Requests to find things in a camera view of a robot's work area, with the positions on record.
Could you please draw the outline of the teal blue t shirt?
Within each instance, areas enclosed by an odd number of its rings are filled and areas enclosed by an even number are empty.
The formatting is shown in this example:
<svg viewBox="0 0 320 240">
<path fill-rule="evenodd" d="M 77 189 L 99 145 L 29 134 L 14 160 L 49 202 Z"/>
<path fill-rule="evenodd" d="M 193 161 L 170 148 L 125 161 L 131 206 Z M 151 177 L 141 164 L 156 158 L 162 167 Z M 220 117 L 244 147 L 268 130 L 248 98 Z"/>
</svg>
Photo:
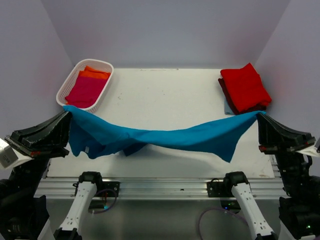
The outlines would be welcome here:
<svg viewBox="0 0 320 240">
<path fill-rule="evenodd" d="M 66 105 L 72 114 L 69 145 L 74 156 L 85 152 L 90 159 L 123 152 L 130 156 L 146 145 L 211 153 L 229 163 L 241 136 L 264 111 L 253 111 L 205 122 L 186 129 L 147 130 L 111 124 L 98 116 Z"/>
</svg>

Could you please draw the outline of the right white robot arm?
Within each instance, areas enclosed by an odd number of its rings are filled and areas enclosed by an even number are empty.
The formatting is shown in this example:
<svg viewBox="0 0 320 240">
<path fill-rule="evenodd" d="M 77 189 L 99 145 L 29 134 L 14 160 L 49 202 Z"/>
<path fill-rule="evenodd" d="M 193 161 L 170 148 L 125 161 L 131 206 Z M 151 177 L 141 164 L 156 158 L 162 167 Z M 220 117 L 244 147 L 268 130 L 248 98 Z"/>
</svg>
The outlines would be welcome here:
<svg viewBox="0 0 320 240">
<path fill-rule="evenodd" d="M 315 144 L 308 132 L 293 130 L 266 114 L 257 115 L 260 152 L 273 155 L 287 197 L 279 198 L 280 234 L 265 220 L 242 172 L 230 172 L 223 183 L 236 198 L 253 240 L 318 240 L 320 238 L 320 178 L 311 176 L 313 159 L 301 153 Z"/>
</svg>

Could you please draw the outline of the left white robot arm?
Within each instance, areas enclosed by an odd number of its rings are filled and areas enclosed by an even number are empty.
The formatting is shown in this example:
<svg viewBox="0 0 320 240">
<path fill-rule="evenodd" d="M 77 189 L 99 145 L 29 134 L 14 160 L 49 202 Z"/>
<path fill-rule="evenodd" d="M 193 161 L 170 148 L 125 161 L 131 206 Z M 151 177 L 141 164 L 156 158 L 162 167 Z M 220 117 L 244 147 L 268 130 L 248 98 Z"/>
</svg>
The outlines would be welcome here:
<svg viewBox="0 0 320 240">
<path fill-rule="evenodd" d="M 0 234 L 6 240 L 80 240 L 81 227 L 92 198 L 102 185 L 98 172 L 84 172 L 67 216 L 51 230 L 45 195 L 35 197 L 53 158 L 69 154 L 72 113 L 62 111 L 36 126 L 15 130 L 0 141 L 0 165 L 10 168 L 0 181 Z"/>
</svg>

